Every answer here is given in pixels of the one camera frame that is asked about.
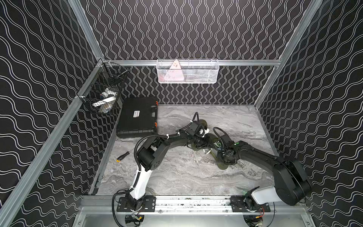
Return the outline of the green shoe one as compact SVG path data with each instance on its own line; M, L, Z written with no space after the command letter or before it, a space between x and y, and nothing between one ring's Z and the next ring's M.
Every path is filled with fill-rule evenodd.
M191 146L193 150L212 148L211 139L209 135L208 123L200 119L199 121L194 121L190 129L193 132L193 138L191 141Z
M222 143L220 142L219 138L211 133L208 133L209 136L209 145L212 146L211 154L215 159L217 166L221 170L226 170L228 168L228 164L225 163L223 160L223 153L222 153Z

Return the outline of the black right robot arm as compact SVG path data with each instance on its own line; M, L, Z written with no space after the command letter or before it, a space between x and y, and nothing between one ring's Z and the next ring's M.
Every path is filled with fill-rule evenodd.
M280 201L294 206L313 192L312 183L299 161L268 154L243 141L234 142L228 135L218 136L218 140L219 163L234 165L238 160L244 160L273 175L273 186L256 187L248 191L247 197L251 204Z

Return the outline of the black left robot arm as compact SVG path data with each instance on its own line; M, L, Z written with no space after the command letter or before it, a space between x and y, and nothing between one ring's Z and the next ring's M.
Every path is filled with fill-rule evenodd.
M146 195L146 186L152 174L162 163L168 150L175 147L190 147L199 150L209 146L208 124L205 120L191 122L172 135L151 135L141 139L135 149L137 172L130 189L126 192L126 206L137 211Z

